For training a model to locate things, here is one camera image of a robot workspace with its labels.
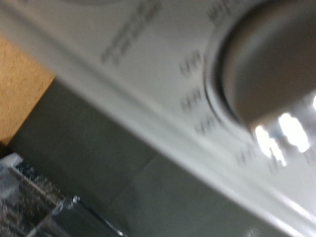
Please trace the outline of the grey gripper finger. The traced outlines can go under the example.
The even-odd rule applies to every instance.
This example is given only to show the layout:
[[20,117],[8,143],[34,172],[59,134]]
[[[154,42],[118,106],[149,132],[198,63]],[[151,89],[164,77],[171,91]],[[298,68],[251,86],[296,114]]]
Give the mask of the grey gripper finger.
[[0,237],[127,237],[21,156],[0,160]]

